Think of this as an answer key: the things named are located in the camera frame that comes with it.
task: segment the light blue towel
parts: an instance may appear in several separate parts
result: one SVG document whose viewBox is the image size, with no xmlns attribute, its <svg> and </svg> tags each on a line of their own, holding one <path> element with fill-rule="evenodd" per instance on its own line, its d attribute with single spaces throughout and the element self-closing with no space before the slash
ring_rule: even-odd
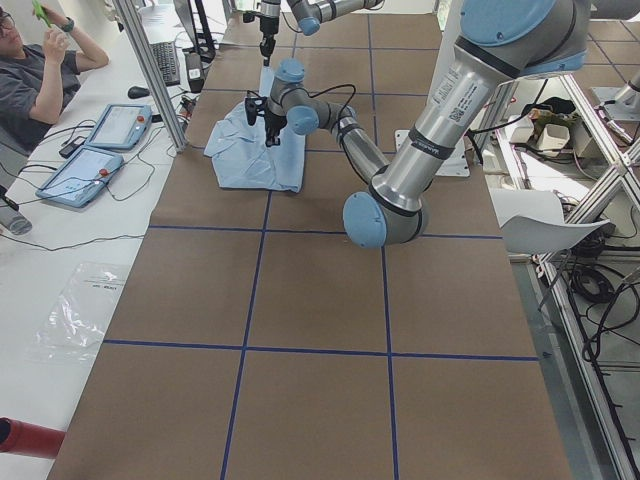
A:
<svg viewBox="0 0 640 480">
<path fill-rule="evenodd" d="M 262 69 L 260 95 L 268 96 L 274 73 Z M 305 137 L 287 126 L 280 133 L 280 146 L 267 148 L 264 119 L 253 127 L 247 123 L 244 102 L 216 123 L 204 154 L 211 157 L 222 188 L 264 188 L 299 192 L 304 173 Z"/>
</svg>

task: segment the watch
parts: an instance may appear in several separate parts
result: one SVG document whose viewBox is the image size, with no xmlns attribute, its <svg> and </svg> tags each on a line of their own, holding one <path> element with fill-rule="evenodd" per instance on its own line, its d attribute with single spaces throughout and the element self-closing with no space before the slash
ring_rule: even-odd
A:
<svg viewBox="0 0 640 480">
<path fill-rule="evenodd" d="M 65 33 L 71 32 L 76 26 L 76 22 L 74 22 L 73 19 L 67 17 L 67 20 L 69 20 L 69 22 L 60 27 L 60 30 L 62 30 Z"/>
</svg>

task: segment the red cylinder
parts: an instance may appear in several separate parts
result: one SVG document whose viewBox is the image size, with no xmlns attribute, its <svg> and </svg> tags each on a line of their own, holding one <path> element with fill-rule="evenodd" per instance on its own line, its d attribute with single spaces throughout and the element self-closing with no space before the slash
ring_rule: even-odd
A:
<svg viewBox="0 0 640 480">
<path fill-rule="evenodd" d="M 56 458 L 65 432 L 0 418 L 0 452 L 29 457 Z"/>
</svg>

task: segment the keyboard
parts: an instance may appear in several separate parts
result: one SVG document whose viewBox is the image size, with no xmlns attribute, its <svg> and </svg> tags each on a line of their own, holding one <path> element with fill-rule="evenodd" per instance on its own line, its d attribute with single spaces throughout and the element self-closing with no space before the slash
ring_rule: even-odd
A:
<svg viewBox="0 0 640 480">
<path fill-rule="evenodd" d="M 151 51 L 158 62 L 162 79 L 166 86 L 180 84 L 180 63 L 178 52 L 173 42 L 152 43 Z"/>
</svg>

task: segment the gray t-shirt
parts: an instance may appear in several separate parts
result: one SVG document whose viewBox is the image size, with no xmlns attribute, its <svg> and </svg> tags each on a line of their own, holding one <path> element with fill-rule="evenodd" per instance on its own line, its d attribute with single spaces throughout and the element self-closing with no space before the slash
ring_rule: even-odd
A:
<svg viewBox="0 0 640 480">
<path fill-rule="evenodd" d="M 40 45 L 24 47 L 27 58 L 17 60 L 0 56 L 0 125 L 25 150 L 33 151 L 51 125 L 29 118 L 29 112 L 42 88 L 44 52 Z M 80 88 L 76 52 L 66 53 L 62 65 L 62 108 Z"/>
</svg>

